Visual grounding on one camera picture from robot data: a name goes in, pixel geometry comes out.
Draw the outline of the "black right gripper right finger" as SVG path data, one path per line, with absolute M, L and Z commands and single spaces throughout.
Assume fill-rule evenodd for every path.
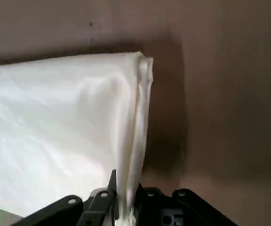
M 139 186 L 135 197 L 137 226 L 234 226 L 233 221 L 189 189 L 171 196 Z

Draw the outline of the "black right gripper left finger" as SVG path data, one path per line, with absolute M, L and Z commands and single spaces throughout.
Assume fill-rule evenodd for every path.
M 14 226 L 113 226 L 119 217 L 116 170 L 106 188 L 93 191 L 83 201 L 68 195 L 15 222 Z

